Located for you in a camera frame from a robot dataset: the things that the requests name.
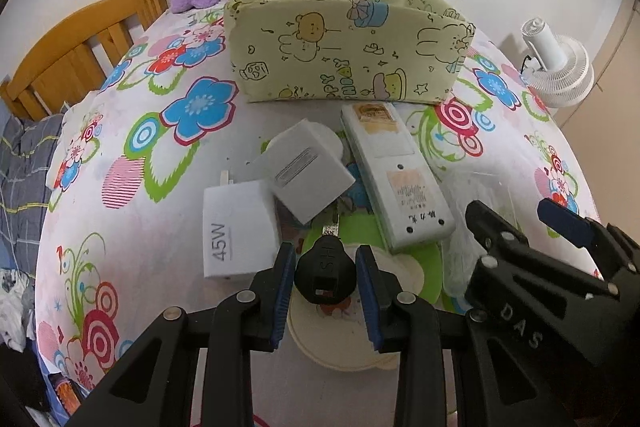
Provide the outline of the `clear box of floss picks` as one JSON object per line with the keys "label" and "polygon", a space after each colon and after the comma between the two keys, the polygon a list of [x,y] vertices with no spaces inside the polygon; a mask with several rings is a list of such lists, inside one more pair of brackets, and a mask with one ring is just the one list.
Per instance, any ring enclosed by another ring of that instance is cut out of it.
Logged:
{"label": "clear box of floss picks", "polygon": [[470,305],[464,294],[477,261],[487,254],[488,212],[516,225],[511,193],[496,174],[451,170],[442,178],[442,194],[454,217],[454,231],[442,241],[442,291],[457,311]]}

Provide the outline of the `black car key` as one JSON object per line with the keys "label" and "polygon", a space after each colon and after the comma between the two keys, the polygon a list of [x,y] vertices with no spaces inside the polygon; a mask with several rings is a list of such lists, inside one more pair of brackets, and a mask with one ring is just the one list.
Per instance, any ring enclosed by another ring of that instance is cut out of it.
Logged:
{"label": "black car key", "polygon": [[357,287],[356,265],[347,254],[337,221],[312,228],[303,239],[294,284],[307,303],[324,314],[350,306]]}

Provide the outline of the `white remote control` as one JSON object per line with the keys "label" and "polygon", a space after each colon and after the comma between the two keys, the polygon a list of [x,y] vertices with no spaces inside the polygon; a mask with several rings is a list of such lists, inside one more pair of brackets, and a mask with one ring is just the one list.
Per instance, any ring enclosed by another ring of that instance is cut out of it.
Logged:
{"label": "white remote control", "polygon": [[387,249],[398,253],[450,236],[454,217],[396,108],[345,104],[341,123]]}

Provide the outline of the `white 45W charger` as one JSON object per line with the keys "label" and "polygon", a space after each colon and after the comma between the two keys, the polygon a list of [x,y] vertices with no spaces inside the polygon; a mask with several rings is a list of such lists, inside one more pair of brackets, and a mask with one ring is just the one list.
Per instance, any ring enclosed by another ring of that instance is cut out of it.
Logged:
{"label": "white 45W charger", "polygon": [[247,279],[273,265],[281,243],[276,202],[262,180],[230,172],[203,196],[203,271],[208,279]]}

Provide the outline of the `floral tablecloth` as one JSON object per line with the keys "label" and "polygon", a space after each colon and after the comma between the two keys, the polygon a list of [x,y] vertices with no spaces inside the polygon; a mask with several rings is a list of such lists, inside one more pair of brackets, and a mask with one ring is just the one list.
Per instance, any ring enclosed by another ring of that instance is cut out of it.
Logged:
{"label": "floral tablecloth", "polygon": [[[90,392],[163,309],[216,305],[251,279],[203,271],[203,196],[278,133],[307,118],[332,130],[356,182],[340,217],[371,213],[340,123],[344,101],[247,103],[232,82],[220,10],[157,20],[98,92],[65,115],[48,183],[36,277],[39,354]],[[479,32],[442,104],[396,104],[428,165],[496,174],[516,227],[534,248],[582,271],[586,253],[537,218],[546,197],[598,219],[560,128],[508,59]],[[289,333],[254,353],[256,426],[383,426],[392,418],[390,369],[342,372],[300,351]]]}

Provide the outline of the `crumpled clothes on floor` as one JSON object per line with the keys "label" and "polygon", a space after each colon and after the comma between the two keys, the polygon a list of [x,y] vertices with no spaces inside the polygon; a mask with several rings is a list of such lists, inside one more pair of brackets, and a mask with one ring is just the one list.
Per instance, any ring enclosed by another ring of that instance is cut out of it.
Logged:
{"label": "crumpled clothes on floor", "polygon": [[1,339],[17,352],[25,350],[27,340],[35,339],[35,329],[32,326],[34,301],[34,284],[26,273],[17,269],[1,270]]}

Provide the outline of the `white square power adapter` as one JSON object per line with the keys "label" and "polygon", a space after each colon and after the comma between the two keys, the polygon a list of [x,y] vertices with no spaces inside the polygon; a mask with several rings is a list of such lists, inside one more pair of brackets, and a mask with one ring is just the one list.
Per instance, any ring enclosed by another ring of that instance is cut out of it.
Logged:
{"label": "white square power adapter", "polygon": [[354,176],[341,155],[334,155],[328,141],[311,121],[303,119],[269,142],[252,162],[252,171],[264,179],[271,192],[302,225],[343,195]]}

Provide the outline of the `white standing fan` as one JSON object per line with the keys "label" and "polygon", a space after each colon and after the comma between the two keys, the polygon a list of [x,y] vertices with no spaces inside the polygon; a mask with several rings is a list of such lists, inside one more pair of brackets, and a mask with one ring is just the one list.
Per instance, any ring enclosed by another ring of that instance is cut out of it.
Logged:
{"label": "white standing fan", "polygon": [[521,35],[528,49],[521,75],[542,103],[560,109],[584,101],[594,85],[594,70],[582,43],[555,35],[541,17],[525,22]]}

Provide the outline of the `grey plaid blanket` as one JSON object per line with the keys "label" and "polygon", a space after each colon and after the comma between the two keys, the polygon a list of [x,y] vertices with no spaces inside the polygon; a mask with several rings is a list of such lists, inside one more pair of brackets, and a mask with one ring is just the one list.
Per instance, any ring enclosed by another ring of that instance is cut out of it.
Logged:
{"label": "grey plaid blanket", "polygon": [[1,135],[1,247],[3,268],[36,274],[40,237],[51,190],[47,173],[63,117],[40,121],[12,116]]}

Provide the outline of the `yellow cartoon fabric storage box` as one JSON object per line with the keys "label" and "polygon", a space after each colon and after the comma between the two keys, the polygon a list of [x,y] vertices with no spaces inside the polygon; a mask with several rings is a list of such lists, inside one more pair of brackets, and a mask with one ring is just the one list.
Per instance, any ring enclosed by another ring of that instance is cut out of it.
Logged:
{"label": "yellow cartoon fabric storage box", "polygon": [[445,0],[228,0],[224,32],[248,101],[437,104],[475,26]]}

